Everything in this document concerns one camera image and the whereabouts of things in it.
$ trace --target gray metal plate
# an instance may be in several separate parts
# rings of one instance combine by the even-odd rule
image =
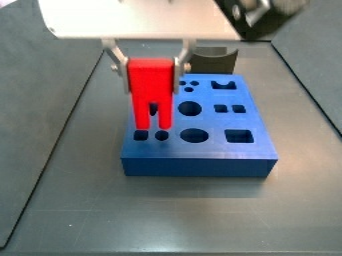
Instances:
[[[341,9],[341,0],[313,0],[273,45],[342,133]]]
[[[104,56],[3,253],[342,253],[341,138],[270,44],[237,46],[281,158],[270,176],[126,177],[128,98]]]
[[[0,10],[0,247],[100,54],[98,42],[52,36],[35,0]]]

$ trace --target circular hole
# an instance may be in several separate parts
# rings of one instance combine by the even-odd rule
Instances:
[[[198,81],[191,81],[190,84],[196,86],[196,85],[199,85],[199,82]]]
[[[167,131],[158,131],[155,133],[155,138],[160,141],[164,141],[168,139],[168,132]]]
[[[194,92],[194,88],[186,87],[184,91],[186,91],[186,92]]]
[[[178,110],[184,116],[196,116],[202,112],[202,107],[194,101],[184,101],[179,104]]]
[[[209,133],[200,129],[186,129],[180,132],[180,138],[190,143],[200,143],[209,139]]]

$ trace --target square hole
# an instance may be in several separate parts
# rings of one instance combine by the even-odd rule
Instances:
[[[233,105],[234,113],[246,113],[246,108],[243,105]]]
[[[250,130],[225,130],[225,135],[230,143],[254,143]]]
[[[214,105],[214,108],[215,108],[217,113],[227,113],[229,112],[227,106],[223,104]]]
[[[148,138],[148,131],[144,130],[136,130],[134,132],[134,140],[144,141]]]

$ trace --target blue block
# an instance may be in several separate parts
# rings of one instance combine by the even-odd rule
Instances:
[[[132,108],[122,149],[126,175],[266,177],[277,151],[239,75],[187,74],[174,97],[174,126],[136,131]]]

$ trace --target hole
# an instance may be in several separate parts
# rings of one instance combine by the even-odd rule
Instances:
[[[186,91],[186,92],[194,92],[194,88],[186,87],[184,91]]]
[[[254,138],[250,130],[225,130],[226,139],[230,143],[253,143]]]
[[[144,141],[148,138],[148,131],[136,130],[134,132],[134,140]]]
[[[243,105],[233,105],[234,113],[246,113],[246,108]]]
[[[164,141],[168,139],[168,132],[167,131],[158,131],[155,133],[155,138],[160,141]]]
[[[200,129],[186,129],[180,132],[180,138],[190,143],[200,143],[209,139],[209,133]]]
[[[178,110],[184,116],[196,116],[202,112],[202,107],[194,101],[184,101],[179,104]]]
[[[214,105],[214,108],[215,108],[217,113],[227,113],[229,112],[226,105],[218,104],[218,105]]]
[[[198,86],[199,82],[198,81],[191,81],[190,84],[194,85],[194,86]]]
[[[154,116],[158,111],[158,104],[156,103],[150,103],[150,115]]]
[[[234,81],[230,81],[227,84],[219,84],[217,81],[211,81],[213,89],[219,90],[237,90],[237,84]]]

